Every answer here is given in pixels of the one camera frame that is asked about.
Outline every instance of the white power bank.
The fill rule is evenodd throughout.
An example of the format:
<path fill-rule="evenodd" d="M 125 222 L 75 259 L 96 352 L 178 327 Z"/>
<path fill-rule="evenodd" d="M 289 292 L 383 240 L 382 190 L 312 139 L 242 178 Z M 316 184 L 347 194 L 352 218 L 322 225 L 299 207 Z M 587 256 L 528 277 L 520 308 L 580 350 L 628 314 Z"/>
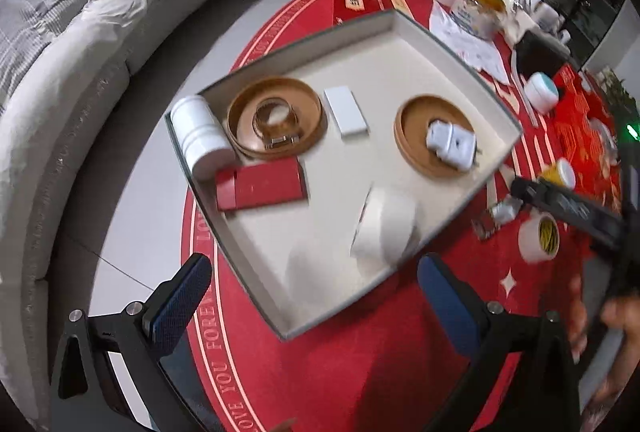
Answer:
<path fill-rule="evenodd" d="M 324 90 L 335 123 L 342 136 L 357 135 L 368 130 L 360 108 L 356 104 L 351 90 L 347 86 L 330 87 Z"/>

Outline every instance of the white tray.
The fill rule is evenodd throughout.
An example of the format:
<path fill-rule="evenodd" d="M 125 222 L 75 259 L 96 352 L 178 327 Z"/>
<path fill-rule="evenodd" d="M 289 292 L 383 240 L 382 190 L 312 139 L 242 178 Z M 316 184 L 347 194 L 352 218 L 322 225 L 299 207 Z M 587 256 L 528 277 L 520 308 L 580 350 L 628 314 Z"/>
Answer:
<path fill-rule="evenodd" d="M 219 213 L 212 183 L 188 172 L 194 196 L 238 280 L 281 338 L 291 338 L 362 297 L 402 263 L 363 273 L 350 257 L 354 229 L 372 184 L 399 188 L 420 202 L 422 249 L 504 162 L 522 128 L 475 71 L 427 29 L 395 10 L 363 16 L 274 51 L 231 73 L 200 95 L 219 120 L 236 93 L 268 76 L 309 84 L 322 99 L 328 130 L 299 156 L 308 203 Z M 369 135 L 341 139 L 325 88 L 348 85 Z M 462 110 L 478 137 L 479 167 L 456 180 L 433 181 L 402 158 L 393 133 L 400 105 L 418 94 L 441 96 Z M 255 163 L 242 157 L 245 163 Z"/>

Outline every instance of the paper sheet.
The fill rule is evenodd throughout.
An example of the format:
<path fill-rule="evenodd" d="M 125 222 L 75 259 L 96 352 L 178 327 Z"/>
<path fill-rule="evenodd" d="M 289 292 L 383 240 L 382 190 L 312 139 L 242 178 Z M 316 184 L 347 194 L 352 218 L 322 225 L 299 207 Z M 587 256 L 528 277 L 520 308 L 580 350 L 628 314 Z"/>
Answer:
<path fill-rule="evenodd" d="M 475 37 L 460 28 L 437 1 L 433 2 L 431 9 L 429 31 L 449 46 L 449 49 L 467 65 L 477 70 L 484 70 L 498 82 L 509 85 L 509 77 L 495 44 Z"/>

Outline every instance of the metal bolt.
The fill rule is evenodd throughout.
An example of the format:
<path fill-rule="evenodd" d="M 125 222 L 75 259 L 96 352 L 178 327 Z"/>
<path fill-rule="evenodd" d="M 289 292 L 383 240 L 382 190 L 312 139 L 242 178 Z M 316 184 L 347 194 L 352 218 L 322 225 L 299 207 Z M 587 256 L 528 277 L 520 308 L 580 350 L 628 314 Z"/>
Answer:
<path fill-rule="evenodd" d="M 547 311 L 546 319 L 549 320 L 549 322 L 559 322 L 560 314 L 558 313 L 558 311 Z"/>
<path fill-rule="evenodd" d="M 489 313 L 492 313 L 494 315 L 499 315 L 504 311 L 504 307 L 502 307 L 502 304 L 495 300 L 487 302 L 486 308 L 489 310 Z"/>
<path fill-rule="evenodd" d="M 82 317 L 81 309 L 74 309 L 73 311 L 71 311 L 71 313 L 69 313 L 69 320 L 71 320 L 71 322 L 78 322 L 78 320 L 81 319 L 81 317 Z"/>
<path fill-rule="evenodd" d="M 137 315 L 142 311 L 142 302 L 131 302 L 127 306 L 127 315 Z"/>

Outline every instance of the round wooden tray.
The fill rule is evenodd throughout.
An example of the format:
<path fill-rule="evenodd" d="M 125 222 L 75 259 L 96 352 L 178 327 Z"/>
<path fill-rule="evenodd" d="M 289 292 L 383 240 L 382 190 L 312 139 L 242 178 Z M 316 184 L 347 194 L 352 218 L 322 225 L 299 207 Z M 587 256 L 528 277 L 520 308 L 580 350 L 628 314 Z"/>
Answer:
<path fill-rule="evenodd" d="M 290 145 L 266 149 L 253 127 L 257 105 L 267 98 L 289 102 L 298 117 L 302 135 Z M 244 88 L 229 105 L 226 129 L 232 143 L 243 154 L 257 159 L 277 159 L 305 152 L 320 140 L 326 130 L 322 103 L 304 82 L 288 77 L 270 77 Z"/>
<path fill-rule="evenodd" d="M 435 120 L 474 130 L 462 111 L 444 98 L 431 95 L 414 97 L 400 107 L 394 122 L 394 137 L 400 154 L 415 170 L 431 178 L 456 178 L 466 174 L 447 165 L 435 152 L 427 149 L 427 127 Z"/>

